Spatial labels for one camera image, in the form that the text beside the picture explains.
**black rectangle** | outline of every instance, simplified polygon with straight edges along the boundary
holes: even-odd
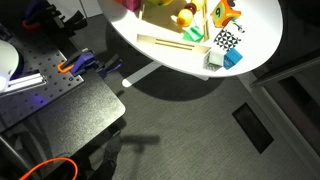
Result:
[[[260,154],[273,142],[273,137],[247,103],[233,112],[232,115]]]

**orange clip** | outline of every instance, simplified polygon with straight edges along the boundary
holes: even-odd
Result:
[[[66,67],[66,68],[64,68],[64,69],[61,69],[61,66],[62,66],[63,64],[64,64],[64,62],[58,64],[58,66],[57,66],[58,71],[61,72],[62,74],[66,74],[66,73],[69,72],[69,71],[73,68],[73,66],[74,66],[74,65],[72,64],[72,65],[70,65],[70,66],[68,66],[68,67]]]

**orange cable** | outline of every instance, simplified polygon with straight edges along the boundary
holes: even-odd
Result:
[[[72,159],[63,158],[63,157],[52,158],[52,159],[46,160],[46,161],[36,165],[30,171],[28,171],[26,174],[24,174],[19,180],[26,180],[34,171],[39,169],[41,166],[44,166],[44,165],[46,165],[48,163],[51,163],[51,162],[54,162],[54,161],[67,161],[67,162],[70,162],[74,166],[74,169],[75,169],[75,173],[74,173],[74,176],[73,176],[72,180],[76,180],[77,175],[78,175],[78,166],[77,166],[77,164]]]

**blue cube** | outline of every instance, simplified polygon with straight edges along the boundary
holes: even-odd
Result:
[[[243,56],[236,49],[232,48],[224,55],[223,66],[226,69],[230,69],[234,65],[236,65],[242,58]]]

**white round table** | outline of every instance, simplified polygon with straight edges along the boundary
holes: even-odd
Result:
[[[132,47],[154,61],[125,79],[123,85],[127,87],[161,65],[202,79],[239,75],[265,63],[276,51],[282,36],[283,20],[278,0],[235,1],[237,8],[242,12],[237,23],[241,24],[246,31],[243,40],[236,46],[237,51],[243,55],[243,59],[229,70],[220,68],[213,72],[203,68],[203,54],[138,43],[137,34],[159,37],[163,29],[140,20],[139,11],[131,12],[115,0],[98,0],[98,2],[103,14],[114,29]],[[219,0],[212,0],[210,3],[208,12],[213,10]],[[221,28],[213,28],[210,31],[210,39],[204,45],[210,46],[207,42],[213,42]]]

